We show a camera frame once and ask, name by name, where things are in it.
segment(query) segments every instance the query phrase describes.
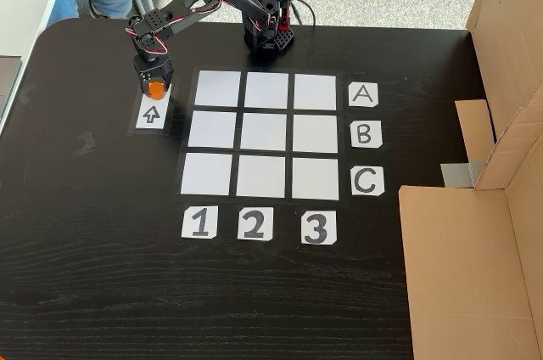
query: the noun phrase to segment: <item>black cable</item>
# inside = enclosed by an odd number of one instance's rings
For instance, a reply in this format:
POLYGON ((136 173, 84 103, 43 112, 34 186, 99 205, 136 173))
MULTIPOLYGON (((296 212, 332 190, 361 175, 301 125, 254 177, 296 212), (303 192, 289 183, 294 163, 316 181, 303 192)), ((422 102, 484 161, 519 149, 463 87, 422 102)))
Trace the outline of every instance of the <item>black cable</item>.
POLYGON ((309 3, 307 3, 306 1, 304 1, 304 0, 293 0, 293 1, 298 1, 300 3, 303 3, 311 11, 311 15, 313 16, 313 25, 316 25, 316 16, 315 16, 315 12, 313 11, 313 8, 311 7, 311 5, 309 3))
MULTIPOLYGON (((292 11, 294 12, 294 17, 296 18, 296 20, 298 21, 298 23, 300 23, 301 25, 304 24, 304 22, 302 22, 302 19, 300 18, 299 16, 299 12, 298 12, 298 9, 296 8, 296 5, 294 5, 293 3, 291 4, 292 6, 292 11)), ((313 14, 313 25, 315 25, 315 15, 313 14)))

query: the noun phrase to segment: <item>wood grain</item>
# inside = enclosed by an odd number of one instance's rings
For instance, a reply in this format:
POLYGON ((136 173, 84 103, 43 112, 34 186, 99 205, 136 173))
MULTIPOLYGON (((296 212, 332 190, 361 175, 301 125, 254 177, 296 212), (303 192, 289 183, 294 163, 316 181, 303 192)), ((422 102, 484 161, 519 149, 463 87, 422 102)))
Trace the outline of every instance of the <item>wood grain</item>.
POLYGON ((0 355, 12 359, 412 359, 397 189, 442 185, 466 162, 454 100, 483 98, 465 31, 298 27, 278 58, 252 56, 241 25, 201 24, 170 42, 170 134, 129 135, 137 77, 124 23, 66 20, 39 38, 0 142, 0 355), (274 237, 181 239, 194 198, 176 195, 182 127, 199 69, 304 70, 379 83, 379 106, 344 110, 344 174, 383 166, 385 193, 349 196, 338 241, 302 245, 313 205, 282 203, 274 237), (383 123, 380 149, 349 124, 383 123), (96 148, 73 158, 80 135, 96 148))

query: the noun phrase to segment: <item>cardboard box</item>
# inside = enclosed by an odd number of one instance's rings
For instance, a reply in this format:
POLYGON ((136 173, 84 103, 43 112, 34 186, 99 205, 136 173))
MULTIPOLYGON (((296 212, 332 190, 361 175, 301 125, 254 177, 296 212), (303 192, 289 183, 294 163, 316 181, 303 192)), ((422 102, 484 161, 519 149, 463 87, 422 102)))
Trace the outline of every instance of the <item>cardboard box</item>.
POLYGON ((498 140, 460 101, 474 188, 400 189, 415 359, 542 359, 542 0, 475 0, 467 28, 498 140))

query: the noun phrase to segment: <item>3x3 grid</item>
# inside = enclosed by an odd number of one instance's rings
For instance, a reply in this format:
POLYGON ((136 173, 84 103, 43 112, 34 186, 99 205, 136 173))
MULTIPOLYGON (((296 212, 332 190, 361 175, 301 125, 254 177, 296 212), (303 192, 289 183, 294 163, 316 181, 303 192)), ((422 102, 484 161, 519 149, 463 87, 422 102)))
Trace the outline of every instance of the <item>3x3 grid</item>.
POLYGON ((339 200, 335 76, 202 70, 181 194, 339 200))

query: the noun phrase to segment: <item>robotic arm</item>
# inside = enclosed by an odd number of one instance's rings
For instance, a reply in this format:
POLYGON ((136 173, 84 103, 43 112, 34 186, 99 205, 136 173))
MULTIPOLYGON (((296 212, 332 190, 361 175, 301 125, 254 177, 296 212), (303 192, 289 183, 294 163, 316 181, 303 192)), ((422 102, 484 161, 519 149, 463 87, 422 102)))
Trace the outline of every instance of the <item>robotic arm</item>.
POLYGON ((289 21, 292 0, 203 0, 204 6, 193 8, 197 1, 173 0, 143 18, 134 16, 129 20, 126 32, 137 50, 134 67, 140 88, 150 98, 163 98, 170 86, 173 66, 166 42, 218 10, 223 3, 242 12, 244 38, 251 49, 282 52, 294 39, 289 21))

